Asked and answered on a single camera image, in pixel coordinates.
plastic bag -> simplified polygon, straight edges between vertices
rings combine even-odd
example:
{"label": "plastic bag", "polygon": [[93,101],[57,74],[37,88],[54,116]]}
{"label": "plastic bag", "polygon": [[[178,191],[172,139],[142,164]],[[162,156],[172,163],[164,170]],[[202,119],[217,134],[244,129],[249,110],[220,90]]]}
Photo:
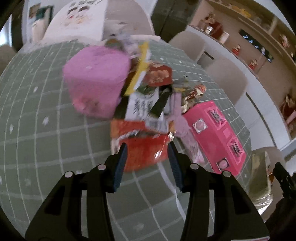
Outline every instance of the plastic bag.
{"label": "plastic bag", "polygon": [[168,158],[168,143],[173,135],[148,130],[143,121],[111,121],[111,152],[116,154],[122,143],[128,146],[125,171],[136,171]]}
{"label": "plastic bag", "polygon": [[260,215],[272,203],[273,195],[268,169],[270,160],[267,152],[252,154],[252,173],[249,197]]}

checkered tablecloth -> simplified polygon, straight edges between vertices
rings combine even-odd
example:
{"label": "checkered tablecloth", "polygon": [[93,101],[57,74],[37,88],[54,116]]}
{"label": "checkered tablecloth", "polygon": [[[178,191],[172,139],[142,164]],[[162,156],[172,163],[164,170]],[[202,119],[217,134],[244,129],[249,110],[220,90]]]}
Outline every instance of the checkered tablecloth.
{"label": "checkered tablecloth", "polygon": [[[82,48],[83,44],[71,41],[19,53],[0,78],[0,204],[22,235],[66,171],[87,172],[110,155],[109,122],[78,114],[62,80],[63,65]],[[160,42],[151,42],[150,50],[152,59],[173,69],[174,79],[187,75],[192,87],[200,83],[207,87],[200,101],[214,100],[247,153],[237,177],[247,191],[250,134],[233,104],[182,50]],[[205,168],[211,170],[208,162]],[[87,235],[85,199],[84,193],[82,231]],[[107,199],[115,240],[180,240],[189,194],[176,188],[168,161],[125,173],[118,191]],[[209,235],[213,216],[211,195]]]}

pink box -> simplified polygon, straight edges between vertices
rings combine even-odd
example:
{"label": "pink box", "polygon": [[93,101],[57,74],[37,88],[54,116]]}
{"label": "pink box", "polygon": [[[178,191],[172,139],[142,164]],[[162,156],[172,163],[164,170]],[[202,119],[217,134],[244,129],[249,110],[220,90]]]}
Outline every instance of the pink box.
{"label": "pink box", "polygon": [[197,104],[184,117],[214,172],[227,170],[238,175],[247,155],[215,103],[206,101]]}
{"label": "pink box", "polygon": [[104,46],[79,51],[63,74],[76,110],[88,116],[112,118],[130,70],[130,57]]}

purple bin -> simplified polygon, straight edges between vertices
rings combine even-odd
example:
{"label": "purple bin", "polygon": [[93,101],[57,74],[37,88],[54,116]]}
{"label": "purple bin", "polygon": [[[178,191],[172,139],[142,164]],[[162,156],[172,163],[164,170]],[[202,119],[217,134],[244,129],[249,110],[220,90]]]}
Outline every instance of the purple bin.
{"label": "purple bin", "polygon": [[75,109],[87,116],[112,118],[131,66],[124,52],[104,46],[79,51],[63,74]]}

shelf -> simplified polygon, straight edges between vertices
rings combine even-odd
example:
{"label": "shelf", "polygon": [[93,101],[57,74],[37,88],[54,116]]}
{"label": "shelf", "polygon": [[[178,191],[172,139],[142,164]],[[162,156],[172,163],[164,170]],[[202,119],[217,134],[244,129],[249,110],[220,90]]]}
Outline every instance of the shelf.
{"label": "shelf", "polygon": [[220,12],[223,12],[238,21],[242,22],[243,24],[247,25],[249,28],[256,31],[259,35],[261,35],[273,48],[273,50],[279,54],[287,66],[296,74],[296,64],[293,61],[290,54],[286,51],[286,49],[273,37],[271,36],[267,30],[262,28],[259,24],[254,22],[252,19],[249,19],[242,15],[240,12],[225,6],[222,3],[218,3],[214,0],[207,0],[207,2],[215,9]]}

